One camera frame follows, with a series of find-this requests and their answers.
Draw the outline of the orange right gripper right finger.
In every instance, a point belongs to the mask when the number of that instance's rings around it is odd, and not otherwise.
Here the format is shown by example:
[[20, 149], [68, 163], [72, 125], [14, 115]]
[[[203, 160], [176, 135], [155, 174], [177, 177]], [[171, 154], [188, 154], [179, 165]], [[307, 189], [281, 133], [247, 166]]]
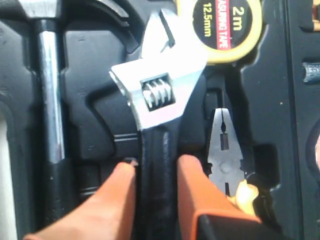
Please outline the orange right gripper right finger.
[[246, 180], [227, 196], [203, 172], [200, 161], [182, 155], [177, 161], [178, 221], [184, 240], [283, 240], [254, 210], [259, 195]]

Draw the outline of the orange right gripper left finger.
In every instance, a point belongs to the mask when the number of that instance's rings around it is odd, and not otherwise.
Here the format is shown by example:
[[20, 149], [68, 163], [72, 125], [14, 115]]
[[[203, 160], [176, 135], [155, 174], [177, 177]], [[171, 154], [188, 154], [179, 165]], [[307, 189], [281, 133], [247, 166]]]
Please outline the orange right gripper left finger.
[[129, 240], [136, 207], [136, 161], [120, 162], [84, 203], [25, 240]]

